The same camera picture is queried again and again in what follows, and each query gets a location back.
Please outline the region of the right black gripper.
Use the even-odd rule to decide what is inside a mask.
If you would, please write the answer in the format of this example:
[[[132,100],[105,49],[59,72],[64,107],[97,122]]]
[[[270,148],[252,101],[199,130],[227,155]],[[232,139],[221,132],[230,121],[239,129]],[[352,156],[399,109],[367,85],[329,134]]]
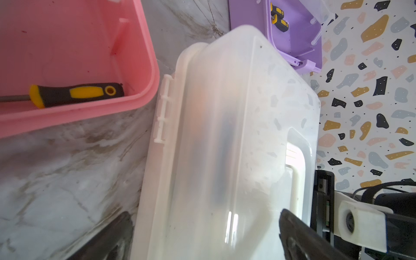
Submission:
[[[412,179],[369,184],[353,193],[335,189],[332,172],[314,177],[310,226],[334,248],[357,260],[416,257],[416,194]]]

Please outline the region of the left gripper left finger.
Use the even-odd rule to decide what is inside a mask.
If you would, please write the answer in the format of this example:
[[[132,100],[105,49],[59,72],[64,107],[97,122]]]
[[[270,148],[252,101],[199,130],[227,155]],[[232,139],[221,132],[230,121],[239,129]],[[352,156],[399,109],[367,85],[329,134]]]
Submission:
[[[125,211],[110,222],[69,260],[127,260],[133,239],[131,215]]]

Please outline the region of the pink toolbox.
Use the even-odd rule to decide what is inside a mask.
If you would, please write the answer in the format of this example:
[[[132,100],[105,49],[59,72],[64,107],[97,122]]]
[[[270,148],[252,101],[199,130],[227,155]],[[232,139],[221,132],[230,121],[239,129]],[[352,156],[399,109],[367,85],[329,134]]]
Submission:
[[[2,1],[1,95],[32,85],[116,82],[116,99],[37,108],[1,104],[1,137],[143,107],[158,90],[159,68],[140,1]]]

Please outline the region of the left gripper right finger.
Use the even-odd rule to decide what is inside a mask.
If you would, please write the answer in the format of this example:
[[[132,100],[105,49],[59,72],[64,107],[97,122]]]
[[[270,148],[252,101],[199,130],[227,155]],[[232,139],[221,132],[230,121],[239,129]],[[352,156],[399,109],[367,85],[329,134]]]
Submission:
[[[287,209],[281,212],[279,230],[286,260],[349,259]]]

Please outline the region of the white toolbox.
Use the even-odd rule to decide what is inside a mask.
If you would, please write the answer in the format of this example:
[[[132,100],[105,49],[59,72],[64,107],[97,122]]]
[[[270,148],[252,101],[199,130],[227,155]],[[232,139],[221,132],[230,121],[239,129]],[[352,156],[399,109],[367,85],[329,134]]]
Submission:
[[[157,98],[133,260],[282,260],[309,224],[321,104],[253,26],[196,43]]]

